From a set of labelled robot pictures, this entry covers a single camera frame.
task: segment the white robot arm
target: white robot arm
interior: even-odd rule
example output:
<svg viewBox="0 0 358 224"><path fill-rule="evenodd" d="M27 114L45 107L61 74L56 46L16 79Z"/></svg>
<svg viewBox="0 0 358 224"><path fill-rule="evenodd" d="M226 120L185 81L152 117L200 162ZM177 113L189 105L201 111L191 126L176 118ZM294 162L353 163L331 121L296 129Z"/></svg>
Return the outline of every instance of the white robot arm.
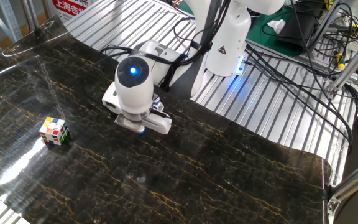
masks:
<svg viewBox="0 0 358 224"><path fill-rule="evenodd" d="M222 27L216 34L206 59L206 68L219 76L234 75L244 57L246 37L251 26L247 8L265 15L271 15L284 5L285 0L238 0L229 6Z"/></svg>
<svg viewBox="0 0 358 224"><path fill-rule="evenodd" d="M186 0L195 15L195 33L198 34L193 39L187 58L186 55L181 55L154 40L139 44L135 48L137 51L117 66L115 82L104 94L103 105L118 114L116 118L118 125L139 134L145 131L145 127L168 134L172 120L163 112L163 104L154 94L154 86L162 87L165 91L169 90L180 99L191 98L201 86L204 53L209 50L213 37L216 35L212 50L221 44L226 44L227 49L236 49L226 54L217 50L217 56L224 55L223 61L217 64L222 65L222 62L236 64L237 55L242 55L245 49L241 46L245 44L249 30L247 23L250 21L246 19L248 14L246 6L253 6L253 10L268 14L279 10L283 2L284 0ZM227 11L225 18L223 18L224 11ZM236 19L241 15L244 15L244 19L241 18L244 22L238 23L240 20L236 21ZM221 29L216 32L219 29L217 26L219 21ZM233 39L237 41L234 45L231 44ZM209 61L212 61L211 58L218 60L218 57L211 57L211 55L210 53L208 56Z"/></svg>

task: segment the green mat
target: green mat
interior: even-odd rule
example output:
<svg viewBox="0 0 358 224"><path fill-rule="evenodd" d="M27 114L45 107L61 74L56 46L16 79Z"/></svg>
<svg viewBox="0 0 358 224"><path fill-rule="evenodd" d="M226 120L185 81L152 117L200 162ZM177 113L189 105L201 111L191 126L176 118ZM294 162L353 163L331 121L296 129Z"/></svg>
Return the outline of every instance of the green mat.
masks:
<svg viewBox="0 0 358 224"><path fill-rule="evenodd" d="M188 13L190 13L190 14L193 15L193 12L191 11L190 7L186 4L185 1L182 1L182 2L178 5L177 8L178 8L178 9L181 9L181 10L183 10L183 11L185 11L185 12L188 12Z"/></svg>
<svg viewBox="0 0 358 224"><path fill-rule="evenodd" d="M277 40L277 37L266 35L262 32L263 28L266 33L276 36L277 34L274 32L273 28L268 25L265 26L265 24L272 20L279 21L280 19L288 22L292 14L292 9L283 7L281 11L276 12L271 16L260 15L260 17L255 20L252 28L249 30L247 39L288 56L294 57L301 55L303 51L292 50L286 46L276 44L275 41Z"/></svg>

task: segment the table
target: table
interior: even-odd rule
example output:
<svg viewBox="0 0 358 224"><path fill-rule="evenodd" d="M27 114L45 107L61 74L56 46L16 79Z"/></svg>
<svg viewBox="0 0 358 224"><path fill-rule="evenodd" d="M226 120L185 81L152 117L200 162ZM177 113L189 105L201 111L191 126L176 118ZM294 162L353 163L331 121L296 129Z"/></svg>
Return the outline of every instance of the table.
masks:
<svg viewBox="0 0 358 224"><path fill-rule="evenodd" d="M161 92L170 134L138 136L89 99L117 62L87 73L102 55L57 16L36 34L0 55L0 198L30 223L327 223L321 157ZM39 135L48 116L68 123L62 147Z"/></svg>
<svg viewBox="0 0 358 224"><path fill-rule="evenodd" d="M105 0L95 3L65 26L79 41L96 50L108 44L134 47L153 39L183 52L189 42L176 38L172 31L175 23L183 17L183 14L160 1ZM178 35L187 39L193 36L194 29L193 21L177 26ZM311 73L303 67L286 60L265 59L297 83L318 88ZM319 81L323 86L328 84L324 79ZM344 126L335 115L304 93L294 90L344 131ZM312 92L328 102L320 91ZM321 156L333 167L331 185L341 182L348 142L316 113L288 94L281 84L269 79L255 66L247 65L242 74L231 77L219 77L206 71L203 86L192 100L268 140ZM333 103L351 127L356 117L356 103L351 94L347 90L340 91Z"/></svg>

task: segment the robot logo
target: robot logo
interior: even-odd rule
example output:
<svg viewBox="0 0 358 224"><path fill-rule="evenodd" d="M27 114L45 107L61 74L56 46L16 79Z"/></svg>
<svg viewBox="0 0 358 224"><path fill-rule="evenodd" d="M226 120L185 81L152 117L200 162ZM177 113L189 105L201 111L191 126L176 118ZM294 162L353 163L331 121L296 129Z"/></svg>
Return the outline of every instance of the robot logo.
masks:
<svg viewBox="0 0 358 224"><path fill-rule="evenodd" d="M218 52L222 54L226 54L226 49L224 48L224 46L222 46L220 49L218 49Z"/></svg>

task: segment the blue led light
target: blue led light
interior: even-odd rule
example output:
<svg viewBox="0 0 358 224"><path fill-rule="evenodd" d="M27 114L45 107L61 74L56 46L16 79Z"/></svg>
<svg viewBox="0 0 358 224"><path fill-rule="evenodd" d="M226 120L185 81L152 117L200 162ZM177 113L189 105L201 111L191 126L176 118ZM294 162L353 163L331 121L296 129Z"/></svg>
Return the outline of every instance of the blue led light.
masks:
<svg viewBox="0 0 358 224"><path fill-rule="evenodd" d="M129 67L129 75L132 77L136 77L139 75L139 69L136 67Z"/></svg>

